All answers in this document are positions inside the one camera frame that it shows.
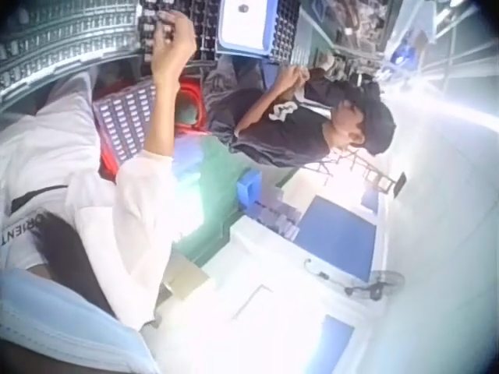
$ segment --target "blue surgical mask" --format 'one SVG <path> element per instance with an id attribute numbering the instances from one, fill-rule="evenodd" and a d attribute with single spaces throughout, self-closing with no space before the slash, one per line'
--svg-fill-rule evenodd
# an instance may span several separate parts
<path id="1" fill-rule="evenodd" d="M 61 362 L 159 374 L 140 334 L 72 290 L 25 270 L 0 273 L 0 339 Z"/>

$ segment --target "grey pants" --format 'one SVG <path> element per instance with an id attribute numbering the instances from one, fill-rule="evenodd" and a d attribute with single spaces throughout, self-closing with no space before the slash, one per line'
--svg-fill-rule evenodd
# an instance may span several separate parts
<path id="1" fill-rule="evenodd" d="M 206 112 L 209 114 L 216 103 L 224 100 L 230 94 L 248 88 L 264 88 L 259 65 L 241 69 L 239 74 L 236 75 L 232 56 L 222 55 L 218 59 L 217 67 L 205 72 L 201 79 Z"/>

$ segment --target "dark shirt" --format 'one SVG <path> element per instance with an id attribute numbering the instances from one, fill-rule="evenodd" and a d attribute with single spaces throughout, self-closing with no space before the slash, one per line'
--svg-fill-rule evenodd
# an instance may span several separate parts
<path id="1" fill-rule="evenodd" d="M 247 89 L 227 96 L 210 109 L 209 131 L 231 152 L 243 152 L 259 164 L 299 168 L 330 153 L 322 130 L 327 119 L 295 101 L 274 104 L 237 138 L 235 127 L 263 94 Z"/>

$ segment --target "electric fan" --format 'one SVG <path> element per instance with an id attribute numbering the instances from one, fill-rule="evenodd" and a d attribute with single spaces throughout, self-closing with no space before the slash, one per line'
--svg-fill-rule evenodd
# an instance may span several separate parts
<path id="1" fill-rule="evenodd" d="M 355 280 L 350 287 L 344 287 L 344 290 L 349 297 L 378 302 L 384 296 L 392 296 L 400 291 L 404 284 L 404 276 L 396 271 L 375 270 L 371 272 L 369 282 Z"/>

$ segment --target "ponytail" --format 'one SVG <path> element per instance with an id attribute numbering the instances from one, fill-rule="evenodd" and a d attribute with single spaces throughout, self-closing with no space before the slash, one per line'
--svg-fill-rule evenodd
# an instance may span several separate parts
<path id="1" fill-rule="evenodd" d="M 53 213 L 43 213 L 33 231 L 37 251 L 47 262 L 54 281 L 75 291 L 90 304 L 116 318 L 95 277 L 76 230 Z"/>

